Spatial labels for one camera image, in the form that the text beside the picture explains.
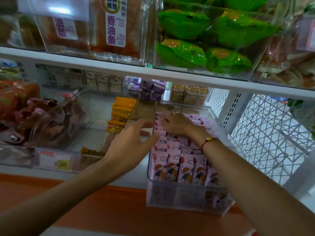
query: price tag holder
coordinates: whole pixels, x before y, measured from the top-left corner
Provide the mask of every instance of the price tag holder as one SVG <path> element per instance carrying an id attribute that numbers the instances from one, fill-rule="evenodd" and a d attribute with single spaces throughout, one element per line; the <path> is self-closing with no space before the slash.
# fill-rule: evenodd
<path id="1" fill-rule="evenodd" d="M 39 166 L 41 168 L 70 171 L 72 154 L 63 152 L 39 152 Z"/>

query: koala cartoon face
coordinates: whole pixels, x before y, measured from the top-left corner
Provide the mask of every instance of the koala cartoon face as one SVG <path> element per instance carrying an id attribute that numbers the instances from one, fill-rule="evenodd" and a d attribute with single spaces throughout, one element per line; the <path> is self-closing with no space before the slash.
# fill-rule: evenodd
<path id="1" fill-rule="evenodd" d="M 108 77 L 105 74 L 102 74 L 101 76 L 97 77 L 97 81 L 103 84 L 107 84 L 108 83 Z"/>
<path id="2" fill-rule="evenodd" d="M 86 77 L 87 77 L 88 79 L 95 79 L 95 76 L 96 76 L 96 73 L 94 73 L 94 72 L 88 72 L 88 73 L 86 74 Z"/>
<path id="3" fill-rule="evenodd" d="M 113 85 L 121 85 L 122 84 L 122 82 L 123 82 L 123 79 L 121 78 L 121 77 L 112 77 L 111 78 L 111 84 L 113 84 Z"/>

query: shelf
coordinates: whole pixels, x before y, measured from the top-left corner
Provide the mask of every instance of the shelf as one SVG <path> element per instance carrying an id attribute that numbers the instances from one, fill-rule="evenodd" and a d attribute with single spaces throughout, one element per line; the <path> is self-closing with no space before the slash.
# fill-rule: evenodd
<path id="1" fill-rule="evenodd" d="M 238 92 L 250 92 L 272 96 L 290 97 L 294 99 L 315 99 L 315 91 L 282 87 L 261 83 L 253 83 L 236 79 L 223 79 L 176 71 L 151 69 L 119 63 L 103 62 L 93 59 L 82 59 L 70 56 L 49 54 L 36 51 L 0 47 L 0 57 L 18 62 L 42 63 L 62 67 L 78 68 L 91 71 L 104 71 L 120 75 L 141 77 L 143 79 L 159 79 L 170 82 L 184 82 L 205 87 L 229 89 Z"/>

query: wire mesh panel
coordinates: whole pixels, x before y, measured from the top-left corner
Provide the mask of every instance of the wire mesh panel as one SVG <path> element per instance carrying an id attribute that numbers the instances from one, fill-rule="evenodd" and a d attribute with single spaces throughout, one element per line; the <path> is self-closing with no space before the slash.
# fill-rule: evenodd
<path id="1" fill-rule="evenodd" d="M 208 106 L 211 107 L 212 111 L 215 113 L 216 117 L 219 116 L 220 111 L 224 105 L 224 102 L 229 94 L 227 89 L 212 89 L 210 97 L 208 99 Z"/>
<path id="2" fill-rule="evenodd" d="M 315 149 L 312 134 L 291 112 L 285 103 L 255 94 L 232 134 L 246 160 L 281 185 Z"/>

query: yellow snack package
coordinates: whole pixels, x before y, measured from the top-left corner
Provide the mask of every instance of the yellow snack package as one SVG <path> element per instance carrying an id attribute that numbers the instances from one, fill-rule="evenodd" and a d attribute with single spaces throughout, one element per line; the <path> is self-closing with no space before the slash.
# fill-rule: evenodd
<path id="1" fill-rule="evenodd" d="M 129 101 L 129 102 L 132 102 L 132 103 L 136 103 L 137 100 L 136 99 L 133 99 L 133 98 L 123 98 L 123 97 L 116 97 L 117 100 L 122 100 L 122 101 Z"/>
<path id="2" fill-rule="evenodd" d="M 127 114 L 129 115 L 132 111 L 132 108 L 120 107 L 112 105 L 112 115 L 113 114 Z"/>
<path id="3" fill-rule="evenodd" d="M 107 121 L 108 126 L 106 128 L 107 132 L 119 133 L 125 126 L 124 122 Z"/>
<path id="4" fill-rule="evenodd" d="M 114 106 L 133 108 L 135 106 L 135 103 L 129 101 L 116 100 L 114 102 Z"/>
<path id="5" fill-rule="evenodd" d="M 114 122 L 127 122 L 129 114 L 112 113 L 111 121 Z"/>

